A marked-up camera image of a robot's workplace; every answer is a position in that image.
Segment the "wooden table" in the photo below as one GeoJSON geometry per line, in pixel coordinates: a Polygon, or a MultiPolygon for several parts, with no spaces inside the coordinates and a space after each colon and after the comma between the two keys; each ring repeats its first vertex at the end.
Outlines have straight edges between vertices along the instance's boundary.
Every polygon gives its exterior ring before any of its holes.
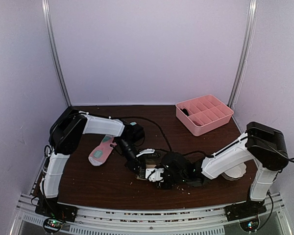
{"type": "MultiPolygon", "coordinates": [[[[97,115],[112,117],[142,116],[156,121],[166,133],[174,151],[186,153],[203,150],[211,154],[236,139],[240,132],[233,120],[227,125],[200,137],[193,136],[175,117],[174,106],[87,106],[77,107],[97,115]]],[[[144,120],[140,123],[146,133],[141,148],[167,148],[155,125],[144,120]]],[[[125,166],[125,158],[115,151],[105,164],[92,166],[89,153],[99,145],[103,136],[84,135],[78,149],[71,155],[64,169],[59,202],[80,206],[110,209],[154,210],[196,208],[243,201],[248,187],[254,180],[257,168],[253,161],[247,162],[247,173],[238,181],[218,177],[200,188],[180,184],[172,190],[157,189],[155,184],[137,180],[125,166]]],[[[193,162],[201,155],[191,155],[193,162]]]]}

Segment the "pink brush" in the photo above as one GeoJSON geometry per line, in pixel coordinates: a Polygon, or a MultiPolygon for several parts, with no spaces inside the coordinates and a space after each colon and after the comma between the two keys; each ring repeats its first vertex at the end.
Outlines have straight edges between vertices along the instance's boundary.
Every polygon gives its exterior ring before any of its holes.
{"type": "Polygon", "coordinates": [[[113,136],[106,135],[100,145],[90,153],[88,160],[94,166],[104,164],[115,146],[117,144],[113,143],[113,136]]]}

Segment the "wood surface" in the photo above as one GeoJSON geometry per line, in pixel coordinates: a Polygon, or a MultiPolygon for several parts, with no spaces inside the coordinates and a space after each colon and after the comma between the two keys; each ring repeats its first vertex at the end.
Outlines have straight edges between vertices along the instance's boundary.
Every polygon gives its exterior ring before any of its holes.
{"type": "MultiPolygon", "coordinates": [[[[231,120],[227,125],[195,137],[175,117],[175,106],[85,106],[77,109],[112,117],[150,118],[161,125],[173,150],[180,153],[203,150],[211,154],[240,135],[231,120]]],[[[146,141],[140,148],[167,149],[166,142],[155,125],[145,120],[134,121],[141,124],[146,133],[146,141]]],[[[200,188],[180,184],[172,190],[157,189],[151,182],[137,180],[134,173],[124,166],[125,158],[115,151],[103,165],[92,166],[88,155],[102,138],[101,135],[90,134],[82,137],[78,149],[71,155],[64,169],[59,187],[59,202],[132,210],[197,208],[234,203],[246,199],[248,187],[257,171],[254,161],[249,161],[246,163],[246,175],[238,181],[227,181],[219,176],[200,188]]],[[[192,162],[200,158],[200,154],[189,156],[192,162]]]]}

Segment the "pink organizer tray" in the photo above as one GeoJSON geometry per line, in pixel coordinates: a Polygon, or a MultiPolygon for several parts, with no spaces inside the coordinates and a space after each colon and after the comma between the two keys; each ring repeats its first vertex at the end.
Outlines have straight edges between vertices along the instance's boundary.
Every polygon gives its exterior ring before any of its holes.
{"type": "Polygon", "coordinates": [[[227,124],[233,115],[232,109],[211,94],[186,100],[175,106],[176,117],[194,136],[200,136],[227,124]],[[181,109],[186,109],[189,116],[181,109]]]}

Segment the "white wall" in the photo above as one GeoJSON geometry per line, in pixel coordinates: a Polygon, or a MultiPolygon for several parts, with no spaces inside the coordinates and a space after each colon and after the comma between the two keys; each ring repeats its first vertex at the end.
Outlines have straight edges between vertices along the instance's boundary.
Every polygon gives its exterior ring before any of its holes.
{"type": "MultiPolygon", "coordinates": [[[[242,129],[250,121],[284,133],[288,154],[294,157],[294,0],[262,0],[258,6],[252,49],[235,104],[242,129]]],[[[280,191],[294,226],[294,164],[279,175],[280,191]]]]}
{"type": "Polygon", "coordinates": [[[0,235],[31,188],[49,128],[65,107],[41,1],[0,0],[0,235]]]}
{"type": "Polygon", "coordinates": [[[55,0],[50,11],[74,105],[227,103],[249,0],[55,0]]]}

